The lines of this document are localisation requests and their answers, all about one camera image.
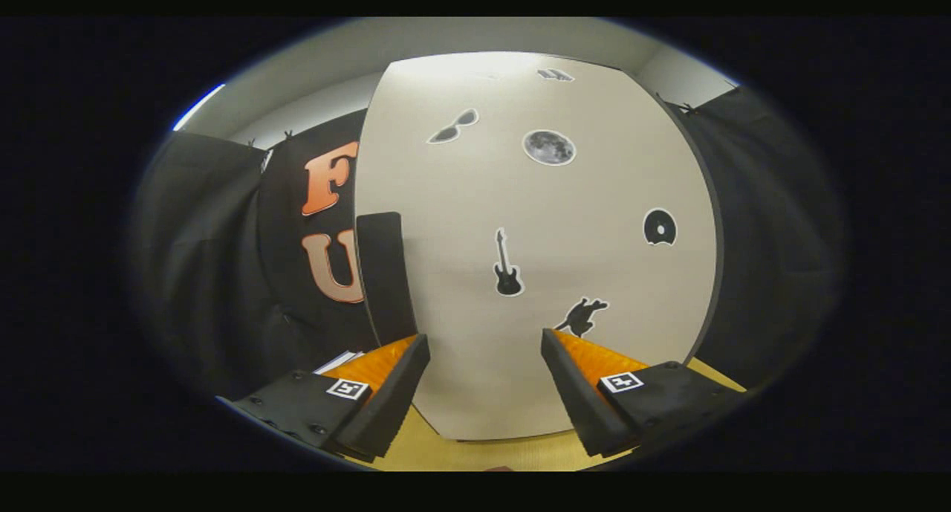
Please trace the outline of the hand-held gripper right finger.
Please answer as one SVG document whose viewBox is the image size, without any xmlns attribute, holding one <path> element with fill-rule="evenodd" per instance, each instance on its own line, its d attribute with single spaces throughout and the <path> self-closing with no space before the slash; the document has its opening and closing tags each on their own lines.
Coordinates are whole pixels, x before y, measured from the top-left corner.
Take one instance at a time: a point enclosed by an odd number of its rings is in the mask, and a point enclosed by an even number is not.
<svg viewBox="0 0 951 512">
<path fill-rule="evenodd" d="M 747 397 L 685 363 L 642 363 L 556 329 L 543 330 L 540 352 L 591 456 L 672 447 L 720 423 Z"/>
</svg>

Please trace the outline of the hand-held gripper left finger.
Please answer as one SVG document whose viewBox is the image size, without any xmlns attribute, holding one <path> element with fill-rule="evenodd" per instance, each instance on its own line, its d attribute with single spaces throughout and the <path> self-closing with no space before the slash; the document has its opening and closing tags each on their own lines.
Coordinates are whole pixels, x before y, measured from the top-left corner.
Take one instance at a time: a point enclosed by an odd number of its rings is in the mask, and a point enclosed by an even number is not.
<svg viewBox="0 0 951 512">
<path fill-rule="evenodd" d="M 428 338 L 418 334 L 335 369 L 294 369 L 240 399 L 218 401 L 290 447 L 373 462 L 397 438 L 429 362 Z"/>
</svg>

